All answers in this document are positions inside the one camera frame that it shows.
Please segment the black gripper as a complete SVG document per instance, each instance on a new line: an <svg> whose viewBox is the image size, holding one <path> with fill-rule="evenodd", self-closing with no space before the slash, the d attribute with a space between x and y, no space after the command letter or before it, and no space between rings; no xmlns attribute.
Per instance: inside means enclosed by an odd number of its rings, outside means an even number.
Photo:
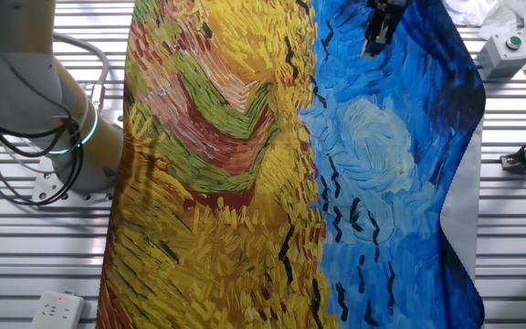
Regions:
<svg viewBox="0 0 526 329"><path fill-rule="evenodd" d="M365 31L363 58L375 58L378 55L378 35L381 44L390 45L392 43L393 34L405 10L411 4L412 0L368 0L366 2L371 13L369 25Z"/></svg>

